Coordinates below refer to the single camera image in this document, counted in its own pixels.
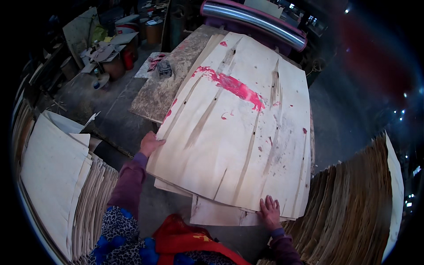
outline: purple sleeve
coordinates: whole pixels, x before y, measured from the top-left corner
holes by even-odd
[[[146,179],[146,164],[147,157],[142,153],[137,153],[132,161],[122,166],[107,207],[124,208],[138,220],[138,204],[143,182]]]
[[[277,265],[302,265],[300,256],[292,245],[292,238],[285,235],[284,228],[275,229],[271,236],[270,246]]]

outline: concrete floor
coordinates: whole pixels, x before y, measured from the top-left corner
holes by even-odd
[[[128,112],[145,82],[144,79],[134,78],[134,75],[150,53],[158,49],[158,46],[141,45],[134,69],[111,83],[107,91],[95,91],[84,84],[85,77],[78,77],[63,86],[57,92],[56,99],[64,102],[68,111],[61,114],[84,124],[93,113],[100,112],[87,130],[135,154],[141,139],[152,130],[152,124]],[[373,132],[362,108],[360,94],[349,77],[340,70],[337,58],[311,86],[310,101],[315,127],[316,173],[339,160],[347,160],[371,141]],[[50,105],[44,97],[37,104],[40,111]],[[105,145],[100,145],[95,153],[120,170],[129,158],[111,151],[112,148]],[[156,189],[153,183],[154,177],[148,176],[140,197],[140,237],[151,236],[169,214],[182,213],[187,222],[190,216],[190,198]],[[262,226],[206,228],[213,237],[240,253],[250,263],[256,262],[269,239]]]

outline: metal roller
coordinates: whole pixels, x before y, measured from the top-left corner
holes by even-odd
[[[277,19],[272,19],[259,10],[235,2],[230,3],[222,0],[206,0],[202,4],[200,12],[205,17],[216,17],[252,26],[280,39],[298,52],[306,47],[306,37],[284,25],[282,21],[278,22]]]

